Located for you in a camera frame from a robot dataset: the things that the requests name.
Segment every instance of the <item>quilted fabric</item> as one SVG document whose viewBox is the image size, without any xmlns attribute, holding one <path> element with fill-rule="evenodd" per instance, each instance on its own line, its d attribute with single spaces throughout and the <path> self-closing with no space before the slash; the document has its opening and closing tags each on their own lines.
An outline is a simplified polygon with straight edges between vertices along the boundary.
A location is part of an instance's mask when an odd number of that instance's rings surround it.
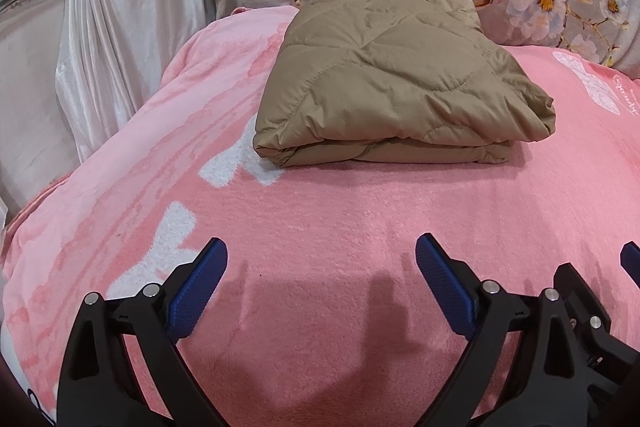
<svg viewBox="0 0 640 427">
<path fill-rule="evenodd" d="M 311 0 L 266 84 L 254 149 L 278 166 L 488 162 L 554 132 L 552 99 L 471 0 Z"/>
</svg>

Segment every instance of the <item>flower print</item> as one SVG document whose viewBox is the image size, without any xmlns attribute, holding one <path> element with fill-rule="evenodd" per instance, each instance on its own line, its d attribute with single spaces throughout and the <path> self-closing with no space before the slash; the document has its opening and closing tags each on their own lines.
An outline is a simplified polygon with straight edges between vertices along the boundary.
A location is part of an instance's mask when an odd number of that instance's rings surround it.
<svg viewBox="0 0 640 427">
<path fill-rule="evenodd" d="M 507 13 L 526 39 L 541 41 L 564 29 L 566 0 L 509 0 Z"/>
<path fill-rule="evenodd" d="M 600 0 L 600 11 L 605 18 L 624 25 L 629 14 L 629 0 Z"/>
<path fill-rule="evenodd" d="M 590 38 L 584 38 L 581 34 L 577 34 L 571 44 L 568 46 L 569 51 L 577 53 L 584 60 L 598 63 L 600 57 L 598 57 L 598 49 L 595 42 Z"/>
</svg>

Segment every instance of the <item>white curtain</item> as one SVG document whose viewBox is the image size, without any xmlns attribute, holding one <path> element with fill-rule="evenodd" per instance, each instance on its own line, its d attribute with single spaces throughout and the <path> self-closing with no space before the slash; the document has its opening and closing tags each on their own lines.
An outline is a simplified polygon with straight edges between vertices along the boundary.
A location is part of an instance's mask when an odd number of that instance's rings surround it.
<svg viewBox="0 0 640 427">
<path fill-rule="evenodd" d="M 56 92 L 84 161 L 158 90 L 203 0 L 66 0 Z"/>
</svg>

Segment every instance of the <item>silver screw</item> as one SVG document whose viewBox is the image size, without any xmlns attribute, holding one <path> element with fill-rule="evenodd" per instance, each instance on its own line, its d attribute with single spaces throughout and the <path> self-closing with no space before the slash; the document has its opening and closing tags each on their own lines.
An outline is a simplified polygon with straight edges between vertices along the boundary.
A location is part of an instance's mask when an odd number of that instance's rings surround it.
<svg viewBox="0 0 640 427">
<path fill-rule="evenodd" d="M 91 306 L 92 304 L 95 304 L 99 298 L 100 295 L 98 295 L 96 292 L 87 293 L 87 295 L 84 297 L 84 304 L 89 304 L 89 306 Z"/>
<path fill-rule="evenodd" d="M 155 297 L 160 293 L 160 285 L 152 282 L 151 284 L 147 284 L 144 288 L 142 288 L 142 295 L 145 297 Z"/>
<path fill-rule="evenodd" d="M 482 283 L 482 289 L 487 293 L 491 293 L 491 295 L 493 295 L 500 291 L 500 285 L 495 281 L 488 280 Z"/>
<path fill-rule="evenodd" d="M 547 288 L 545 290 L 545 297 L 550 301 L 557 301 L 560 298 L 560 294 L 555 288 Z"/>
<path fill-rule="evenodd" d="M 600 317 L 598 317 L 597 315 L 593 315 L 593 317 L 589 319 L 589 324 L 594 330 L 597 330 L 599 327 L 601 327 L 602 321 L 600 320 Z"/>
</svg>

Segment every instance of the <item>bed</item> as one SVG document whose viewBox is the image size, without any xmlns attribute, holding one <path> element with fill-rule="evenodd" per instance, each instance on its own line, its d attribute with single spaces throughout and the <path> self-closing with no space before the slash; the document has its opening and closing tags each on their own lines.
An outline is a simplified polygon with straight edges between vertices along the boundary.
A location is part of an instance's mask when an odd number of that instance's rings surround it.
<svg viewBox="0 0 640 427">
<path fill-rule="evenodd" d="M 539 293 L 571 261 L 616 336 L 639 346 L 638 289 L 618 259 L 640 233 L 631 67 L 608 67 L 606 54 L 585 60 L 578 46 L 508 47 L 554 97 L 559 120 L 554 136 L 519 146 L 498 169 L 277 169 L 251 149 L 252 129 L 297 9 L 256 2 L 216 0 L 219 20 L 172 44 L 161 81 L 126 123 L 99 146 L 83 142 L 95 150 L 72 140 L 82 165 L 61 180 L 64 169 L 39 175 L 25 200 L 38 197 L 14 204 L 2 252 L 0 406 L 12 425 L 46 425 L 27 394 L 56 417 L 56 372 L 77 310 L 68 303 L 164 280 L 212 235 L 226 242 L 229 268 L 179 347 L 231 425 L 412 425 L 464 345 L 410 258 L 427 231 L 513 292 Z M 164 412 L 130 352 L 145 396 Z"/>
</svg>

